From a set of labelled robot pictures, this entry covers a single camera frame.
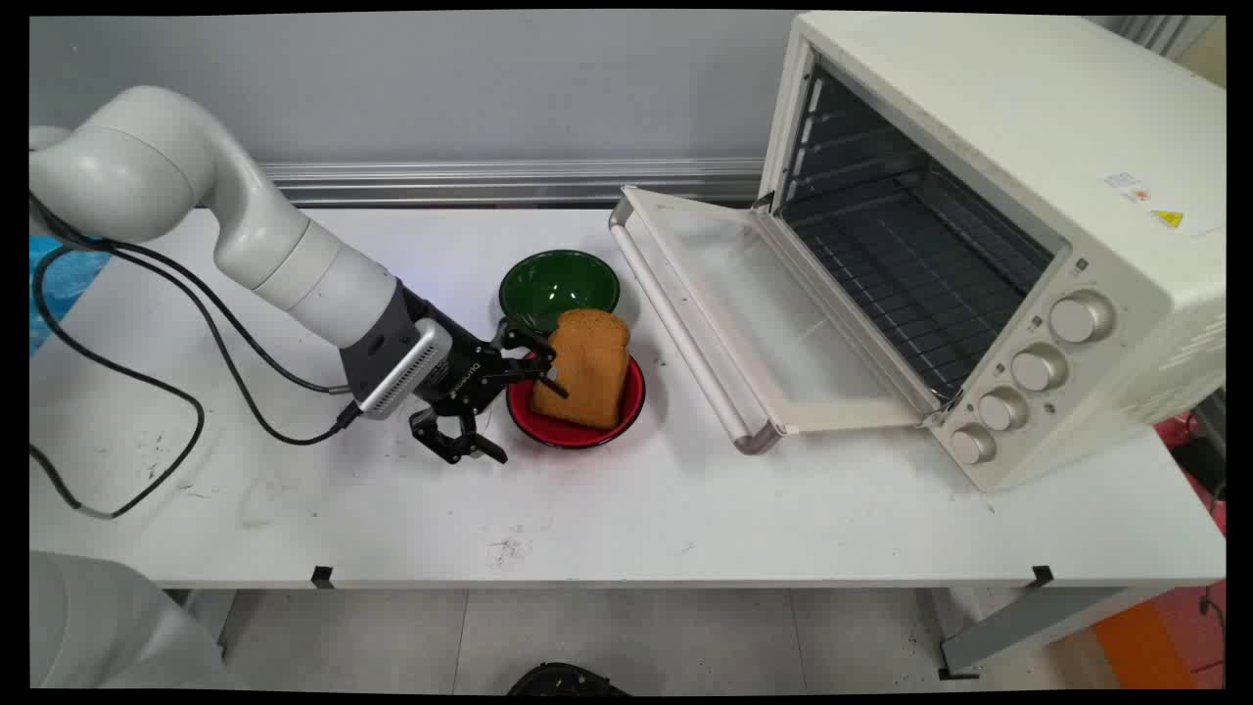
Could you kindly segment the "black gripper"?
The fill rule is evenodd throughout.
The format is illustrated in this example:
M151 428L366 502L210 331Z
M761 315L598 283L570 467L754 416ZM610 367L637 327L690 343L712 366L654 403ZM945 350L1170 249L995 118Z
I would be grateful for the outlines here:
M416 397L425 404L410 414L411 436L449 465L482 456L507 463L505 450L479 433L476 414L502 387L521 381L536 381L559 398L568 399L569 389L551 374L558 352L546 338L511 324L506 317L497 321L495 336L482 341L439 309L421 312L422 317L416 321L421 334ZM502 352L519 349L528 351L530 357L502 356ZM487 374L492 374L492 381L485 379ZM457 416L460 433L456 437L440 430L442 416Z

